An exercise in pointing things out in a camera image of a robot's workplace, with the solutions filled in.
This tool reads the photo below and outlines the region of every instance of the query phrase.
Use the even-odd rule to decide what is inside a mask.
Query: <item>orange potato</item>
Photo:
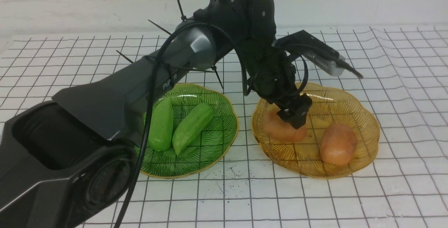
[[[353,129],[343,123],[333,123],[323,134],[320,157],[328,164],[344,166],[350,163],[358,144]]]
[[[300,142],[307,135],[307,126],[299,129],[293,128],[289,123],[282,121],[277,115],[279,109],[266,112],[262,122],[262,129],[272,140],[278,142]]]

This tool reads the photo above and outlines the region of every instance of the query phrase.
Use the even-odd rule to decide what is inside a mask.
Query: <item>toy cucumber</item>
[[[176,155],[180,155],[201,134],[214,115],[213,107],[206,103],[193,108],[174,131],[173,148]]]
[[[190,155],[192,152],[195,152],[199,146],[200,146],[201,136],[198,135],[196,139],[193,141],[191,145],[186,147],[179,155],[176,155],[176,152],[174,151],[174,148],[169,148],[167,151],[163,152],[163,155],[168,156],[169,158],[175,158],[177,157],[185,157],[187,155]]]
[[[171,146],[173,137],[173,106],[171,97],[161,101],[152,112],[148,144],[155,151],[165,151]]]

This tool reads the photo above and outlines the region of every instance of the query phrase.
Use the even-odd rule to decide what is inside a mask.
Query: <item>amber glass plate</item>
[[[341,178],[365,168],[376,158],[380,136],[379,123],[351,94],[336,88],[308,83],[304,93],[312,99],[308,112],[307,136],[298,143],[272,141],[262,130],[263,116],[275,105],[261,99],[252,116],[252,132],[263,152],[276,164],[293,172],[318,179]],[[333,122],[351,126],[358,138],[352,161],[335,166],[322,161],[319,143]]]

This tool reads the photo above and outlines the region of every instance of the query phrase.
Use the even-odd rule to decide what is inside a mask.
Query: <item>robotic arm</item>
[[[348,69],[362,78],[304,30],[279,39],[276,32],[273,0],[210,0],[159,50],[11,118],[0,144],[0,226],[74,228],[127,189],[132,193],[142,162],[134,146],[144,153],[148,135],[142,114],[151,115],[152,104],[189,70],[206,70],[231,50],[241,63],[244,95],[254,91],[278,105],[279,116],[296,129],[312,105],[301,94],[305,61],[302,86],[295,85],[296,58],[305,56],[330,75]]]

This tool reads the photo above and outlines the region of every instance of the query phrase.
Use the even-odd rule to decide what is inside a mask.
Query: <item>grid mat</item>
[[[279,36],[299,29],[278,30]],[[240,64],[228,54],[214,73],[182,82],[223,92],[240,131],[225,158],[178,180],[140,175],[122,228],[442,228],[448,223],[448,26],[309,28],[345,55],[363,80],[335,78],[308,63],[309,81],[344,89],[381,124],[373,164],[337,180],[287,171],[251,132],[259,97],[242,95]],[[98,81],[139,59],[166,35],[153,33],[15,37],[0,56],[0,129],[62,88]],[[296,62],[297,80],[303,64]],[[78,228],[111,228],[121,201]]]

